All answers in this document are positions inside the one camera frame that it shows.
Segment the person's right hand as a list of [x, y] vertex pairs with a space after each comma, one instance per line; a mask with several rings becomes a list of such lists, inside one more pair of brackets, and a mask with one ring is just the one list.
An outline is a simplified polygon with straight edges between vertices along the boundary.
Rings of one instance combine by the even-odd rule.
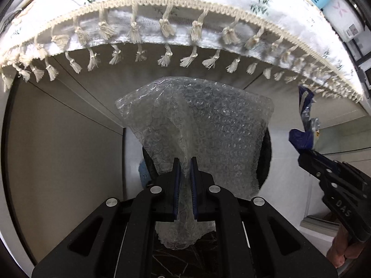
[[361, 242], [351, 244], [348, 237], [348, 231], [343, 225], [340, 225], [331, 247], [326, 253], [326, 258], [336, 269], [343, 266], [346, 259], [356, 259], [365, 247], [365, 243]]

